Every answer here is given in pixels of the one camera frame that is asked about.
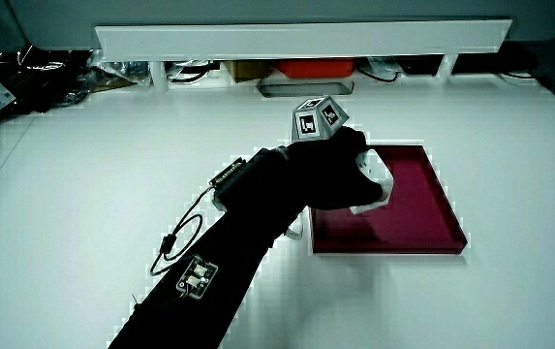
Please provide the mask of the person's left hand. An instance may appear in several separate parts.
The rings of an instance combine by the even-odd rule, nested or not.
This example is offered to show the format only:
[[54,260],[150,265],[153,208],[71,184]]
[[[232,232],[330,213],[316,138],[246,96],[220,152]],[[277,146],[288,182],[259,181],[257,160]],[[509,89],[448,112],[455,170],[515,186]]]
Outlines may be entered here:
[[328,95],[293,110],[292,142],[284,156],[293,166],[294,187],[309,196],[313,208],[360,213],[390,195],[391,174],[365,134],[347,125],[349,119]]

